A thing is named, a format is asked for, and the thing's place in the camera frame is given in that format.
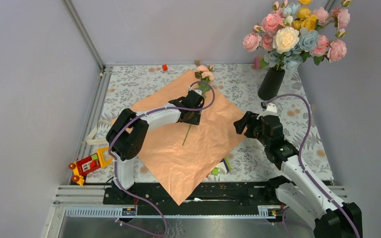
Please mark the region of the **cream white rose stem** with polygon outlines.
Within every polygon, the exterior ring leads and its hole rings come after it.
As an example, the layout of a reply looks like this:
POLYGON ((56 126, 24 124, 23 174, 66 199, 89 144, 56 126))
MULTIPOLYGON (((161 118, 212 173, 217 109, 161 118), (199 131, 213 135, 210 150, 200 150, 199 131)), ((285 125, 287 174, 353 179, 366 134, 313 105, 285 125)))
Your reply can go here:
POLYGON ((299 30, 292 26, 294 18, 288 15, 283 19, 283 25, 278 25, 278 30, 273 37, 273 56, 276 57, 274 68, 277 71, 285 70, 286 61, 293 55, 293 49, 300 41, 299 30))

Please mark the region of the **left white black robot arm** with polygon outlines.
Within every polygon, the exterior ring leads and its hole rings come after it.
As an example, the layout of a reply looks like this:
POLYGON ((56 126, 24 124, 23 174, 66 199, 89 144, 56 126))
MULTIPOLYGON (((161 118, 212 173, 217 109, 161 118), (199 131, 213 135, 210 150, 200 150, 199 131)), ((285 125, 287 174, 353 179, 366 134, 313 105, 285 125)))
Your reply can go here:
POLYGON ((112 191, 121 204, 134 200, 134 158, 141 151, 148 132, 178 122, 199 125, 204 97, 200 90, 190 89, 184 97, 170 100, 161 107, 135 112, 122 110, 109 132, 109 154, 114 157, 112 191))

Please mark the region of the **small pink rose stem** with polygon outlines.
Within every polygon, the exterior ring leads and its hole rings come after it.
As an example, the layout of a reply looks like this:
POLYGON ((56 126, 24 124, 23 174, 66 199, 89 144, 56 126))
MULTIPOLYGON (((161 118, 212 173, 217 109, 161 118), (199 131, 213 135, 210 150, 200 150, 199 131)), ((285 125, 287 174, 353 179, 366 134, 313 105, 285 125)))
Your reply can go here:
POLYGON ((194 89, 199 90, 202 97, 206 98, 206 93, 210 91, 210 87, 208 85, 210 85, 215 79, 213 74, 213 66, 199 65, 194 74, 195 77, 201 81, 201 83, 198 83, 194 89))

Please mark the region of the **blue flower stem bunch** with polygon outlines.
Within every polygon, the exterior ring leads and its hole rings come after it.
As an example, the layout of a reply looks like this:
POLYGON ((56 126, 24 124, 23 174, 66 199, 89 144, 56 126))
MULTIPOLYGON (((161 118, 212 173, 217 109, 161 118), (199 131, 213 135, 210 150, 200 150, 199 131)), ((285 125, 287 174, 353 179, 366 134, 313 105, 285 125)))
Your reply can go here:
MULTIPOLYGON (((258 27, 260 32, 259 47, 266 51, 264 62, 270 67, 274 68, 276 64, 276 57, 273 56, 273 37, 275 36, 278 25, 283 25, 283 19, 292 15, 294 20, 296 13, 300 8, 298 2, 274 2, 272 4, 272 12, 268 14, 258 27)), ((306 28, 299 30, 300 41, 293 49, 293 55, 285 64, 285 72, 292 72, 296 70, 299 65, 306 61, 308 57, 312 56, 312 51, 317 48, 319 41, 319 33, 316 30, 308 31, 306 28)))

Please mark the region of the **peach wrapping paper sheet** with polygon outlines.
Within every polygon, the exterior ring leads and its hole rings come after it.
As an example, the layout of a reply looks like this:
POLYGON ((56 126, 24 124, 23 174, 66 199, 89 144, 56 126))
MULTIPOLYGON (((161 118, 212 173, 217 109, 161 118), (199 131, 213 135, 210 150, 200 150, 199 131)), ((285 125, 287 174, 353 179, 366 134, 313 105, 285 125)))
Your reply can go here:
POLYGON ((217 164, 244 139, 234 121, 244 113, 217 89, 206 93, 199 125, 173 123, 147 133, 137 157, 181 205, 217 164))

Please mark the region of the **yellow rose stem bunch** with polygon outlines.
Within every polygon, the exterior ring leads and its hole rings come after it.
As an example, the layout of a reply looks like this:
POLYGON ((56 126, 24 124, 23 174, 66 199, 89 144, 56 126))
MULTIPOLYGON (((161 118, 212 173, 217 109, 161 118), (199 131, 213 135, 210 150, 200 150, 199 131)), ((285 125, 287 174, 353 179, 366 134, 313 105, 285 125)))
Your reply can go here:
POLYGON ((313 0, 298 0, 300 8, 296 13, 296 18, 292 22, 292 27, 296 30, 306 28, 308 31, 316 30, 318 17, 309 8, 313 0))

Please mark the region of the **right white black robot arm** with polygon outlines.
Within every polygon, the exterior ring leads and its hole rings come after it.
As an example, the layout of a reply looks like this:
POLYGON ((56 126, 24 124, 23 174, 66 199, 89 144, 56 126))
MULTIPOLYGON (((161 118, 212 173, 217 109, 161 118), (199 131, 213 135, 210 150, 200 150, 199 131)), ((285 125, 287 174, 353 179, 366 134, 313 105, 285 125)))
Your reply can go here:
POLYGON ((296 147, 285 139, 278 116, 247 111, 233 123, 236 133, 256 139, 283 176, 268 181, 266 201, 284 203, 297 213, 317 238, 361 238, 362 212, 327 187, 307 166, 296 147))

